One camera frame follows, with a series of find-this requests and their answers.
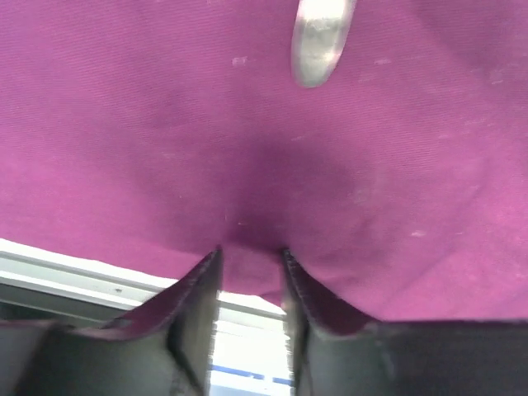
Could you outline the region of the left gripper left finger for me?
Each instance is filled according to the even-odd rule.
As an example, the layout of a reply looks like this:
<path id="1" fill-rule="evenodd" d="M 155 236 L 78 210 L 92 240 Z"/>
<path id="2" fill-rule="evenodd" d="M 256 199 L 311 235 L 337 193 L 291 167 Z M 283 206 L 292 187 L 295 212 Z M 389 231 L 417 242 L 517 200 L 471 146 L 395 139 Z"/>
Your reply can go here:
<path id="1" fill-rule="evenodd" d="M 220 248 L 140 306 L 99 328 L 1 322 L 1 393 L 32 396 L 207 395 Z"/>

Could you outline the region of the purple surgical cloth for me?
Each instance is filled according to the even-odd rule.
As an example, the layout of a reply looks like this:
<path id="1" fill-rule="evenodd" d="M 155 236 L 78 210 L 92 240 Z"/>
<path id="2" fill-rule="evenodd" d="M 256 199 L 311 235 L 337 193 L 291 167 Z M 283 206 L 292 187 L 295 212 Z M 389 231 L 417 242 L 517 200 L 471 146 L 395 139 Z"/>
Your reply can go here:
<path id="1" fill-rule="evenodd" d="M 527 315 L 527 4 L 361 1 L 329 80 L 294 1 L 4 1 L 1 235 L 378 318 Z"/>

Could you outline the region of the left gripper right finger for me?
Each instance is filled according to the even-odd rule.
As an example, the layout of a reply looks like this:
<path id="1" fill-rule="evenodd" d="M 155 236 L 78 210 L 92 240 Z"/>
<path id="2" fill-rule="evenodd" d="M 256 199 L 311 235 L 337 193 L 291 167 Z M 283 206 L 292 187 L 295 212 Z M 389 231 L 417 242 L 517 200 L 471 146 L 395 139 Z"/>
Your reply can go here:
<path id="1" fill-rule="evenodd" d="M 293 395 L 525 395 L 527 322 L 382 321 L 281 253 Z"/>

